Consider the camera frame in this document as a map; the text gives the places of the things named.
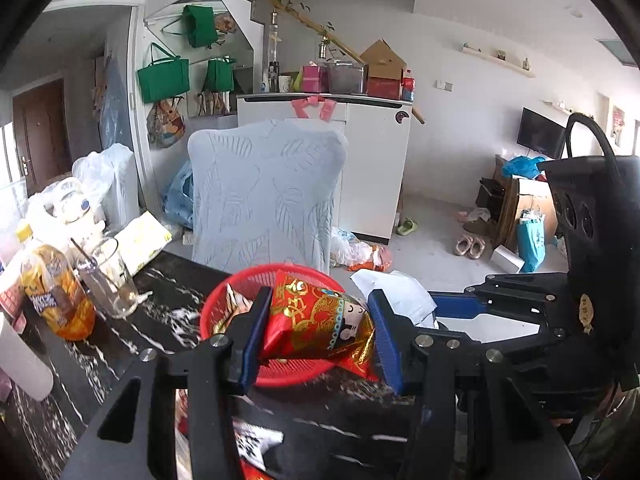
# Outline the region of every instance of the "black marble table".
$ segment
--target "black marble table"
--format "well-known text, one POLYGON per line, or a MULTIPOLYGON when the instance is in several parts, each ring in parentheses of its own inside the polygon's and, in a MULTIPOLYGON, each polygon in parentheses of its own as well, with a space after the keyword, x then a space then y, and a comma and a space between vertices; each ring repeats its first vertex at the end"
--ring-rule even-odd
MULTIPOLYGON (((25 341, 51 368, 53 391, 36 402, 20 388, 9 400, 5 423, 43 479, 60 476, 78 439, 138 352, 179 352, 199 342, 200 309, 226 275, 167 252, 135 277, 148 299, 126 320, 98 316, 94 332, 65 342, 26 310, 25 341)), ((235 416, 284 433, 265 465, 280 479, 391 479, 400 465, 413 399, 396 397, 334 368, 289 388, 253 388, 232 403, 235 416)))

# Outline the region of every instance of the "chair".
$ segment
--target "chair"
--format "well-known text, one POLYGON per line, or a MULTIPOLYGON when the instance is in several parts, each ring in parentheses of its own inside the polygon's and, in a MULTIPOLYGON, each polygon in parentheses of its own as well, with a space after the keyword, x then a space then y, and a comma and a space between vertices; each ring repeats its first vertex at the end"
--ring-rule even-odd
POLYGON ((272 262, 328 272, 346 145, 328 123, 308 119, 195 132, 194 261, 231 273, 272 262))

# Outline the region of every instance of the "brown door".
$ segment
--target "brown door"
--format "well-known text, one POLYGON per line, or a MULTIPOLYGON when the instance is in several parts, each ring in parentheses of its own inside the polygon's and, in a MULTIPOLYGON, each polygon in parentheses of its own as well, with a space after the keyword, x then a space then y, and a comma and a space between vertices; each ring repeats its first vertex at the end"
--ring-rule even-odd
POLYGON ((14 133, 29 195, 71 171, 62 79, 14 97, 14 133))

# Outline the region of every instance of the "yellow bottle cap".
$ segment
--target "yellow bottle cap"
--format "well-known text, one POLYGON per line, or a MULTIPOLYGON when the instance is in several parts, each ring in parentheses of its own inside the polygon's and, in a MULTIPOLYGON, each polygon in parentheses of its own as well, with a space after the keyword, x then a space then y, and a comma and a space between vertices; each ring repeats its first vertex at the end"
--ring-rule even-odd
POLYGON ((24 218, 18 223, 18 228, 15 230, 15 235, 21 242, 26 241, 27 238, 33 235, 33 231, 31 230, 29 222, 27 222, 24 218))

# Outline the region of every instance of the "green tote bag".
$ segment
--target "green tote bag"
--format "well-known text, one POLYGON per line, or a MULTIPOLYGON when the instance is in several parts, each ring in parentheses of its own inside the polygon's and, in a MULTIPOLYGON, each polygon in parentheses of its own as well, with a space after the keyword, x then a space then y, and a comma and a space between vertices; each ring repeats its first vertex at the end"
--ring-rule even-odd
POLYGON ((235 59, 217 57, 207 63, 207 76, 204 79, 203 90, 211 92, 232 92, 234 90, 234 72, 231 67, 235 59))
POLYGON ((189 91, 189 60, 172 56, 157 43, 151 44, 151 64, 138 70, 145 103, 155 103, 189 91), (154 47, 168 57, 154 60, 154 47))
POLYGON ((184 6, 182 16, 177 20, 167 23, 161 31, 182 20, 184 32, 167 32, 174 36, 186 36, 193 48, 211 46, 218 40, 218 32, 214 22, 213 8, 196 5, 184 6))

